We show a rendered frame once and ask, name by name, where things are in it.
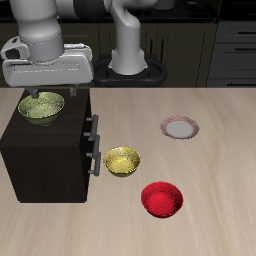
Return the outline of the green bowl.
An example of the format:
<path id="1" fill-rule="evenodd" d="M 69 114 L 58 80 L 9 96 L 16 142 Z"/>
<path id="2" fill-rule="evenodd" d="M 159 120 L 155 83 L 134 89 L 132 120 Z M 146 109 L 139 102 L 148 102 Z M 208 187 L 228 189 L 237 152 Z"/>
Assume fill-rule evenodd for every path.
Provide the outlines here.
<path id="1" fill-rule="evenodd" d="M 27 96 L 18 105 L 18 112 L 30 123 L 37 126 L 49 126 L 61 115 L 65 106 L 64 98 L 54 92 L 40 92 L 34 99 Z"/>

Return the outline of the white plate with pink rim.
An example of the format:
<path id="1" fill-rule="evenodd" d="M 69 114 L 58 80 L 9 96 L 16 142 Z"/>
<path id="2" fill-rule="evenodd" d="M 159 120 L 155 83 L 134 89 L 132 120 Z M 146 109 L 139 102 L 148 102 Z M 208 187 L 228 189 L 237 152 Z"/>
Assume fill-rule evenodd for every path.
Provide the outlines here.
<path id="1" fill-rule="evenodd" d="M 190 140 L 198 134 L 200 127 L 196 121 L 177 115 L 164 119 L 160 124 L 160 130 L 171 139 Z"/>

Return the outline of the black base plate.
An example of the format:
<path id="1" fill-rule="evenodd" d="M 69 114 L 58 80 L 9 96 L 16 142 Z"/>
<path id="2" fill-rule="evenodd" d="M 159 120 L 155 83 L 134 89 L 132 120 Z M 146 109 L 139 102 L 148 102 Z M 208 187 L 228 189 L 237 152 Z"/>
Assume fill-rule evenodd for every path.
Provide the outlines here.
<path id="1" fill-rule="evenodd" d="M 167 78 L 167 69 L 153 54 L 146 54 L 147 69 L 135 75 L 121 75 L 108 67 L 112 57 L 103 54 L 93 64 L 96 87 L 99 88 L 157 88 Z"/>

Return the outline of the dark wooden cabinet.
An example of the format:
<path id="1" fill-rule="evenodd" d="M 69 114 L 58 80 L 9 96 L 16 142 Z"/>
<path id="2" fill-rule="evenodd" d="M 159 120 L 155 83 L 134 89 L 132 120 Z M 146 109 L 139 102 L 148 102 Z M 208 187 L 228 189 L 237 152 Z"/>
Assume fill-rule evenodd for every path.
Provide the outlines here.
<path id="1" fill-rule="evenodd" d="M 47 127 L 14 112 L 2 138 L 2 154 L 17 199 L 22 203 L 84 203 L 89 177 L 100 170 L 98 116 L 91 113 L 90 91 L 65 100 L 60 117 Z"/>

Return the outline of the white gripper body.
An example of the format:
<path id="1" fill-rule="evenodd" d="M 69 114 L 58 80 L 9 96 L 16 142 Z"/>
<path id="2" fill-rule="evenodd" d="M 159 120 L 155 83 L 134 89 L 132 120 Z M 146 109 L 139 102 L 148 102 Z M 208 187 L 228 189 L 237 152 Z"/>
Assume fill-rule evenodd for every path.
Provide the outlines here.
<path id="1" fill-rule="evenodd" d="M 64 54 L 40 65 L 30 60 L 28 47 L 1 50 L 6 83 L 11 87 L 84 84 L 93 80 L 92 50 L 84 44 L 65 44 Z"/>

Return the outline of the red bowl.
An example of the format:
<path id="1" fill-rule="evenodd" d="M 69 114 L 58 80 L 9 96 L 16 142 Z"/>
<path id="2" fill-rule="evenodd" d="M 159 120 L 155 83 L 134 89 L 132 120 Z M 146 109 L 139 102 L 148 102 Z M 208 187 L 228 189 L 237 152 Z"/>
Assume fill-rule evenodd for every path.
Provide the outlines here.
<path id="1" fill-rule="evenodd" d="M 154 217 L 169 218 L 183 206 L 183 195 L 168 182 L 153 182 L 142 190 L 141 202 Z"/>

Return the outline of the dark kitchen cupboards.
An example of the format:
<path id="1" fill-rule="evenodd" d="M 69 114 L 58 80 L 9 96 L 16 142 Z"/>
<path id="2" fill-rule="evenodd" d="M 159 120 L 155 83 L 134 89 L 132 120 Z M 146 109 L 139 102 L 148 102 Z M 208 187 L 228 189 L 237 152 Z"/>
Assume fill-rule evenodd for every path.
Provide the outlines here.
<path id="1" fill-rule="evenodd" d="M 211 0 L 180 0 L 183 10 L 131 8 L 129 13 L 141 25 L 140 48 L 153 54 L 167 69 L 160 87 L 204 87 L 212 58 L 215 32 L 222 27 Z M 92 50 L 92 65 L 116 47 L 116 31 L 111 15 L 98 22 L 57 19 L 65 44 L 83 43 Z M 18 35 L 18 25 L 9 0 L 0 0 L 0 85 L 4 79 L 1 49 Z"/>

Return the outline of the yellow bowl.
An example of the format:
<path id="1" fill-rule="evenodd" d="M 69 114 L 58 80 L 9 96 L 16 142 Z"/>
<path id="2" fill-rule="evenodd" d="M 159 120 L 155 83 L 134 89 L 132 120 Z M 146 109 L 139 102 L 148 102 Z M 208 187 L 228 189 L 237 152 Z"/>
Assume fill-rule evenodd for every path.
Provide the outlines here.
<path id="1" fill-rule="evenodd" d="M 140 165 L 141 157 L 137 151 L 129 147 L 116 147 L 109 150 L 103 163 L 107 170 L 116 177 L 132 175 Z"/>

